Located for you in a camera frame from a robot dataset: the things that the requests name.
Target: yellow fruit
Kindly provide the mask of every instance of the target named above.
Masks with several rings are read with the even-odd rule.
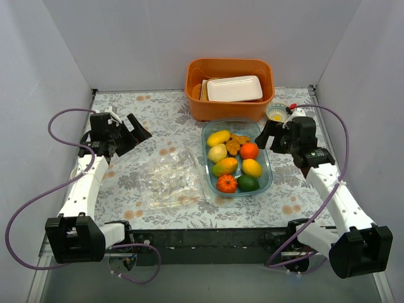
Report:
[[[208,159],[213,163],[217,163],[227,156],[226,146],[222,144],[215,145],[208,152]]]
[[[226,158],[219,161],[212,168],[212,173],[216,177],[220,177],[221,175],[231,175],[235,172],[238,166],[239,164],[235,158]]]
[[[227,130],[217,131],[209,136],[206,144],[208,144],[209,147],[214,147],[215,145],[218,145],[220,143],[225,143],[229,139],[230,139],[230,131]]]
[[[260,175],[263,173],[260,164],[253,159],[244,160],[242,162],[241,169],[246,175],[250,175],[254,178],[260,177]]]

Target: gray floor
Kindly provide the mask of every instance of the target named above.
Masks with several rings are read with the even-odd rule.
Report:
[[[259,264],[170,265],[144,286],[112,275],[107,263],[50,271],[41,302],[381,302],[372,275],[341,280],[329,263],[300,277]],[[131,274],[142,278],[153,270]]]

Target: pumpkin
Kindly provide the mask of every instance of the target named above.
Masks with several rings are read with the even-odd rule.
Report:
[[[223,175],[217,180],[216,188],[222,193],[235,193],[235,190],[237,189],[237,181],[232,175]]]

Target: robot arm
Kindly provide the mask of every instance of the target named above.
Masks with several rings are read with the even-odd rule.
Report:
[[[90,116],[91,130],[81,139],[96,154],[91,169],[69,189],[66,202],[56,218],[48,218],[45,231],[58,263],[101,261],[105,249],[116,243],[132,243],[126,233],[131,227],[127,221],[109,222],[98,227],[94,209],[101,180],[109,167],[111,157],[121,156],[151,137],[136,118],[130,114],[133,126],[129,131],[113,108]],[[80,149],[76,175],[89,166],[92,155]]]
[[[256,139],[264,148],[273,136],[271,150],[289,153],[323,201],[338,182],[338,169],[329,151],[317,146],[316,123],[306,117],[304,111],[295,109],[285,123],[269,120]],[[357,204],[344,182],[327,204],[338,235],[321,228],[315,222],[309,224],[297,241],[308,245],[326,256],[334,272],[340,278],[384,271],[393,240],[388,227],[378,227]],[[308,219],[289,222],[294,234]]]

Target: white wall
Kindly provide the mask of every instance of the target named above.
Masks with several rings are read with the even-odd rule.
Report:
[[[90,87],[184,88],[197,57],[257,57],[318,83],[360,0],[44,0]]]
[[[20,205],[68,178],[76,151],[54,142],[47,122],[61,109],[88,108],[91,91],[41,0],[0,1],[0,41],[0,301],[25,302],[35,272],[8,254],[4,230]],[[77,141],[84,121],[71,114],[54,130]],[[11,243],[25,261],[37,264],[46,218],[57,214],[63,195],[17,218]]]
[[[362,0],[318,85],[320,104],[342,115],[350,131],[347,181],[363,209],[393,231],[386,271],[404,302],[404,2]],[[326,116],[342,163],[343,131]]]

